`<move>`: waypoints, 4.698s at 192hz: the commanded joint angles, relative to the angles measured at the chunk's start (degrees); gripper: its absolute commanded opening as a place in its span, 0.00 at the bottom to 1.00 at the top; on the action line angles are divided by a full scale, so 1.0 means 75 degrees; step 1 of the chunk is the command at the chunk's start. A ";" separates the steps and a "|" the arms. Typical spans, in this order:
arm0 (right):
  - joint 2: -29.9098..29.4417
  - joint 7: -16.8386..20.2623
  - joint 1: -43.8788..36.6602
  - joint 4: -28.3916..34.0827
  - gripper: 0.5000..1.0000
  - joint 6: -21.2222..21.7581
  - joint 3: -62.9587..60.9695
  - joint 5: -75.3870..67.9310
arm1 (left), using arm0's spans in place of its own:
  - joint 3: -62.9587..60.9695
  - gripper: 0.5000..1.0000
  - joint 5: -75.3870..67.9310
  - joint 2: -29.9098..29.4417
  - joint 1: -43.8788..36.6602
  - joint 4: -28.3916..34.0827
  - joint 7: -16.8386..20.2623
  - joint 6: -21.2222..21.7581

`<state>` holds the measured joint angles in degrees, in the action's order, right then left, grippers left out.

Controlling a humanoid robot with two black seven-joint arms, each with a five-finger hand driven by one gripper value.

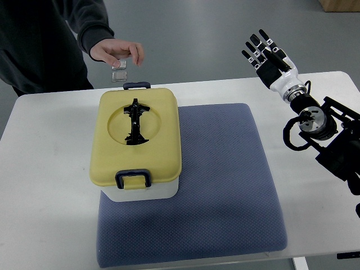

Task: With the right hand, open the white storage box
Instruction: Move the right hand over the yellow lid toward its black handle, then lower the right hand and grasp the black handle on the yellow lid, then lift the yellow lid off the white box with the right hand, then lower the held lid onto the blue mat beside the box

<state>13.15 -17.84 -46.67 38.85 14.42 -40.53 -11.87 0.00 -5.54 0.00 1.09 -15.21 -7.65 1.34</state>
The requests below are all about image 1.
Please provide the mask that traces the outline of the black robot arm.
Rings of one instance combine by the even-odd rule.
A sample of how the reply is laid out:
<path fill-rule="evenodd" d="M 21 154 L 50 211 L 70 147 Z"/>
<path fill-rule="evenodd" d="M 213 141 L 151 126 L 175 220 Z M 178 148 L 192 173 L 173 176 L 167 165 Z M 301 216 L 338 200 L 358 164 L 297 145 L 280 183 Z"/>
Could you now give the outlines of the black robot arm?
<path fill-rule="evenodd" d="M 303 93 L 290 101 L 297 117 L 283 129 L 285 145 L 294 151 L 313 147 L 315 160 L 359 195 L 359 113 L 324 98 L 323 105 Z"/>

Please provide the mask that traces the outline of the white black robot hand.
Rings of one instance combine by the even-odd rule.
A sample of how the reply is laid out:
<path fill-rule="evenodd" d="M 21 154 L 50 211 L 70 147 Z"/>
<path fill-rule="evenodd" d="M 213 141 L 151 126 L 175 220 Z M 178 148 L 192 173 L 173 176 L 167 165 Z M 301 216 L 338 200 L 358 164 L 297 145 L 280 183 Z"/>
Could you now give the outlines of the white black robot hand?
<path fill-rule="evenodd" d="M 245 43 L 247 50 L 242 55 L 254 68 L 262 83 L 277 92 L 288 104 L 306 92 L 305 83 L 299 78 L 296 65 L 284 50 L 262 29 L 259 34 L 252 34 Z"/>

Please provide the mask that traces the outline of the dark grey sleeve forearm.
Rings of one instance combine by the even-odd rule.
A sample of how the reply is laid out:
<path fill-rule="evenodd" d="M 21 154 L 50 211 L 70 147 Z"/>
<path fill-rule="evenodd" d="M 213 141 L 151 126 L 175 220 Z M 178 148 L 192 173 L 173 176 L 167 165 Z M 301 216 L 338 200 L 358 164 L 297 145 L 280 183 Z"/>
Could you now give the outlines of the dark grey sleeve forearm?
<path fill-rule="evenodd" d="M 109 18 L 103 1 L 57 1 L 62 17 L 77 34 L 79 47 L 86 53 L 100 41 L 113 39 Z"/>

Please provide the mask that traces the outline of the person's bare hand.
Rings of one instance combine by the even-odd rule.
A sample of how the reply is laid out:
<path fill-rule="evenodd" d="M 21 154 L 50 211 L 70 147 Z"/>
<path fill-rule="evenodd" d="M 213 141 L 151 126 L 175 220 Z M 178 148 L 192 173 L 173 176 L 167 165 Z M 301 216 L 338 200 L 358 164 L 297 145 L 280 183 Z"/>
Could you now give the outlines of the person's bare hand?
<path fill-rule="evenodd" d="M 142 44 L 120 39 L 99 41 L 90 49 L 89 55 L 92 59 L 105 62 L 113 68 L 121 66 L 121 59 L 131 58 L 136 66 L 141 66 L 145 59 Z"/>

